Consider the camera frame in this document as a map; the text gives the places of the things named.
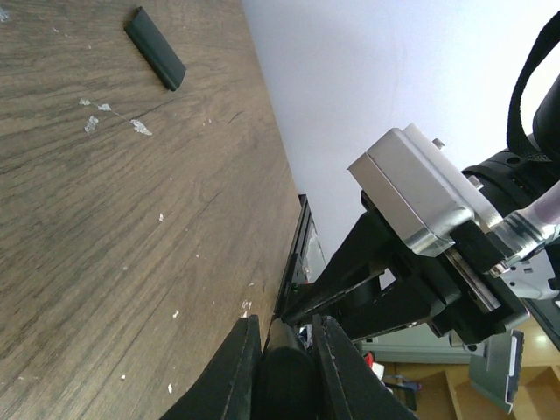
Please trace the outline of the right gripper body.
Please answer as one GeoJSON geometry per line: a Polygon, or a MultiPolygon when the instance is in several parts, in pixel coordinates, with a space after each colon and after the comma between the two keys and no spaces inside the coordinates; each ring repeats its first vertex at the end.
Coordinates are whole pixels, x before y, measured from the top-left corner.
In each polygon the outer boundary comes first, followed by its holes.
{"type": "Polygon", "coordinates": [[[502,280],[480,274],[453,248],[437,257],[418,256],[394,238],[386,270],[395,280],[417,278],[433,289],[437,314],[419,325],[429,325],[438,337],[454,332],[464,344],[475,345],[529,318],[502,280]]]}

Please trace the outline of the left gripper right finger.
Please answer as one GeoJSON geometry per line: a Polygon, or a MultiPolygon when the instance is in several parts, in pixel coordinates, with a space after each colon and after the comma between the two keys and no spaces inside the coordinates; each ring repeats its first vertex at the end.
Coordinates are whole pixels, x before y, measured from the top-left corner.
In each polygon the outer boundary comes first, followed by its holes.
{"type": "Polygon", "coordinates": [[[318,370],[320,419],[414,419],[385,387],[338,322],[312,318],[313,360],[318,370]]]}

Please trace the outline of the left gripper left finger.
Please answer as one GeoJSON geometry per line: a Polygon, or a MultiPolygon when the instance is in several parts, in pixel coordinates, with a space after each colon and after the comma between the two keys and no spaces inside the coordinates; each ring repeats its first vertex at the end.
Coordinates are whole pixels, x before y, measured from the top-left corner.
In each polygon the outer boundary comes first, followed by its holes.
{"type": "Polygon", "coordinates": [[[197,381],[163,419],[250,419],[262,358],[259,319],[239,318],[197,381]]]}

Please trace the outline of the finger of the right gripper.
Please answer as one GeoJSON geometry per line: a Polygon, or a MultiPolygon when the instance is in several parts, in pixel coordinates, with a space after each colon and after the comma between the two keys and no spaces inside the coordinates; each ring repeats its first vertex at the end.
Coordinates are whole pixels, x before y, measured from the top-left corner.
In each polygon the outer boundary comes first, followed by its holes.
{"type": "Polygon", "coordinates": [[[294,326],[340,300],[369,276],[381,274],[389,265],[393,240],[379,212],[363,213],[318,279],[284,311],[283,321],[294,326]]]}
{"type": "Polygon", "coordinates": [[[423,281],[395,280],[385,289],[369,280],[350,291],[326,312],[346,336],[362,341],[420,324],[438,313],[438,296],[423,281]]]}

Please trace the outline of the black battery cover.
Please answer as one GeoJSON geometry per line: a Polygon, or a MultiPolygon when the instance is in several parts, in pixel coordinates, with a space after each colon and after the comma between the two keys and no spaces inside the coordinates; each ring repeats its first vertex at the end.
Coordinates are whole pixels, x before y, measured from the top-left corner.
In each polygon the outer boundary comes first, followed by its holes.
{"type": "Polygon", "coordinates": [[[134,9],[124,31],[164,87],[177,91],[185,78],[186,66],[143,7],[134,9]]]}

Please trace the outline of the black remote control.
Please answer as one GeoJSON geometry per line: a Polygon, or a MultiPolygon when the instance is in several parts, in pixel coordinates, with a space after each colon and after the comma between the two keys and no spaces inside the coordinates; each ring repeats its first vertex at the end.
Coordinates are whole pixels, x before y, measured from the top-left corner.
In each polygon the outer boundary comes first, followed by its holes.
{"type": "Polygon", "coordinates": [[[319,329],[311,327],[306,347],[296,329],[280,318],[272,321],[257,364],[254,419],[330,419],[324,377],[317,354],[319,329]]]}

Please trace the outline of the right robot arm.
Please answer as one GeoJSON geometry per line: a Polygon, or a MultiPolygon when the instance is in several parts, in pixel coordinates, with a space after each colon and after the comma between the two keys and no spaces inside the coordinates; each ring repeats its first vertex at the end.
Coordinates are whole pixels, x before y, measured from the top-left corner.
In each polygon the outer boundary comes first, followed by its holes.
{"type": "Polygon", "coordinates": [[[427,324],[466,345],[529,315],[505,275],[559,248],[559,87],[522,127],[522,94],[558,45],[559,20],[540,31],[514,85],[507,146],[458,169],[417,126],[391,129],[349,171],[364,214],[318,279],[282,312],[291,326],[334,318],[351,340],[427,324]]]}

